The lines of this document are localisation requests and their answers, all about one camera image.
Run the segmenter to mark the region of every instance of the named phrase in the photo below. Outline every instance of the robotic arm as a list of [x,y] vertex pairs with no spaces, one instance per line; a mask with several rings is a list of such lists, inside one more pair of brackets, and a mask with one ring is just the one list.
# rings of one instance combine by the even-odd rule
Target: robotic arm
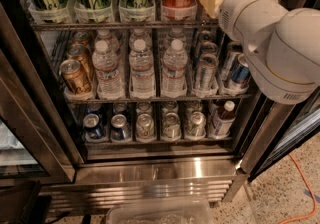
[[268,98],[297,104],[320,85],[320,11],[288,12],[278,0],[224,0],[219,25],[240,41],[251,75]]

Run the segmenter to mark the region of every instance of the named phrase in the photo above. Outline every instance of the refrigerator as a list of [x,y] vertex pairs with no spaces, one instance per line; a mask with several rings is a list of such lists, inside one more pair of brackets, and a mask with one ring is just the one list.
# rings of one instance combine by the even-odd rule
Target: refrigerator
[[[203,16],[200,5],[194,20],[161,21],[160,0],[155,2],[155,18],[149,22],[120,22],[116,16],[103,23],[37,24],[28,11],[30,0],[0,0],[1,189],[26,180],[40,181],[40,195],[52,197],[50,215],[104,210],[149,198],[201,195],[212,204],[228,202],[246,180],[252,181],[320,131],[319,88],[302,103],[284,105],[264,96],[251,80],[245,94],[217,93],[200,99],[187,91],[175,99],[180,109],[183,102],[201,100],[205,114],[212,100],[232,100],[236,119],[228,137],[160,140],[161,104],[172,100],[161,95],[159,85],[157,58],[165,34],[170,28],[184,28],[190,50],[195,30],[208,29],[215,34],[221,54],[230,39],[216,19]],[[319,0],[280,3],[287,9],[320,7]],[[136,99],[127,88],[117,100],[67,98],[59,65],[66,58],[72,32],[119,30],[127,49],[130,30],[135,28],[152,31],[156,95]],[[126,102],[134,123],[135,107],[141,101],[153,105],[156,141],[86,140],[83,118],[88,104],[103,103],[110,121],[113,103]]]

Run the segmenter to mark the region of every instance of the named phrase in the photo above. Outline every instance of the plastic container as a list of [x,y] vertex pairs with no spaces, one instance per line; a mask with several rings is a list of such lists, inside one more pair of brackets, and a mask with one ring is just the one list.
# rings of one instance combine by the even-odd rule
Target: plastic container
[[187,220],[187,222],[180,220],[172,223],[214,224],[210,218],[209,203],[202,196],[146,199],[134,204],[115,206],[108,212],[106,224],[120,224],[127,220],[161,223],[159,220],[169,215],[180,216]]

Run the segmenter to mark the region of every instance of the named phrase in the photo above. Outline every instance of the bottle cap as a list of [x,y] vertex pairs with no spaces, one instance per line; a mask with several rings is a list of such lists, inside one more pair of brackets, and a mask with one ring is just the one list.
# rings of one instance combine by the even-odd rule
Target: bottle cap
[[99,36],[107,36],[110,34],[110,30],[104,29],[104,30],[98,30],[98,35]]
[[179,39],[174,39],[171,43],[171,47],[175,51],[179,51],[183,48],[183,42]]
[[146,42],[142,39],[138,39],[134,42],[133,47],[136,51],[140,52],[143,51],[144,49],[146,49]]
[[108,43],[104,40],[97,41],[94,47],[98,52],[106,52],[109,48]]
[[234,102],[233,101],[230,101],[230,100],[228,100],[225,104],[224,104],[224,108],[225,108],[225,110],[227,110],[227,111],[232,111],[233,109],[234,109]]

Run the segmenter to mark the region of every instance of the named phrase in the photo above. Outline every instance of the speckled floor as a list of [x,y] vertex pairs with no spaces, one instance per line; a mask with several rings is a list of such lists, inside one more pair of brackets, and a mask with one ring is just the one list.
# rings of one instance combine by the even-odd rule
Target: speckled floor
[[[320,134],[292,152],[320,203]],[[306,186],[289,156],[286,156],[252,183],[243,186],[231,203],[212,209],[215,224],[276,224],[313,210]],[[57,224],[80,224],[82,217],[61,219]],[[92,224],[105,223],[105,216],[92,215]],[[312,218],[294,223],[319,224],[320,210]]]

